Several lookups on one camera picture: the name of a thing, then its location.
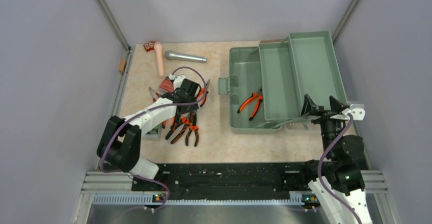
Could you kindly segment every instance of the toolbox tray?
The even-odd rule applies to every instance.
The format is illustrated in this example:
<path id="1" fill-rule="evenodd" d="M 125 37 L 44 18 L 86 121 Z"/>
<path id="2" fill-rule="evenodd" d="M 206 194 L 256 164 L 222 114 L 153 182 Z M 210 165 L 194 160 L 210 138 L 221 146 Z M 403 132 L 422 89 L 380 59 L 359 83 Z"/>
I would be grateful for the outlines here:
<path id="1" fill-rule="evenodd" d="M 329 97 L 346 102 L 330 31 L 290 33 L 282 42 L 230 50 L 229 77 L 219 79 L 219 94 L 230 95 L 230 125 L 236 133 L 273 133 L 302 117 L 304 96 L 330 109 Z M 255 103 L 237 110 L 262 87 L 263 104 L 252 121 Z"/>

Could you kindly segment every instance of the flesh-colored object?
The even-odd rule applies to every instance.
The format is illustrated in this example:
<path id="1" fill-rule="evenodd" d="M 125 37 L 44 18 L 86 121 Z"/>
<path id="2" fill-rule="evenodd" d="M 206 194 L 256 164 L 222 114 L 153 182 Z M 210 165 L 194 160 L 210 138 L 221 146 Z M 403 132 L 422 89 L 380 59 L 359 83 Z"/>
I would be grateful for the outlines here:
<path id="1" fill-rule="evenodd" d="M 154 43 L 154 51 L 156 53 L 157 71 L 159 73 L 159 77 L 165 77 L 164 54 L 163 47 L 160 42 Z"/>

